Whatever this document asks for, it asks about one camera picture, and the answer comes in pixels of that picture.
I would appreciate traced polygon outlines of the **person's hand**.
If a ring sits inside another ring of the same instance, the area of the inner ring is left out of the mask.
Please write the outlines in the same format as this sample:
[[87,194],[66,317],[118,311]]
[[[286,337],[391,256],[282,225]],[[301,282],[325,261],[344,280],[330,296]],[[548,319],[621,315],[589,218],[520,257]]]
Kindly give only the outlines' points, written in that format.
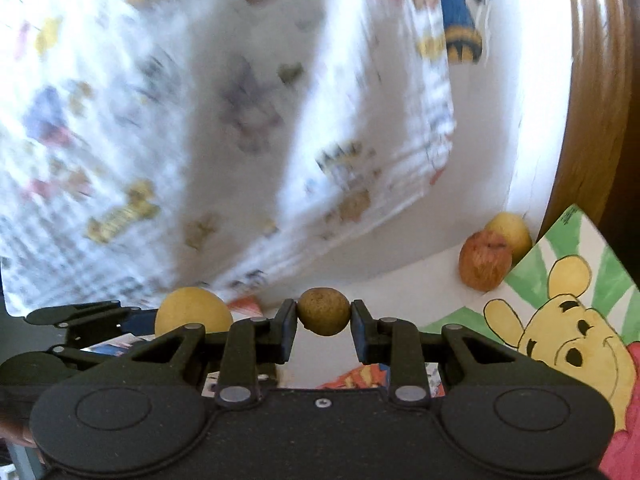
[[1,403],[0,436],[6,442],[25,448],[36,447],[36,442],[28,426],[13,415],[5,403]]

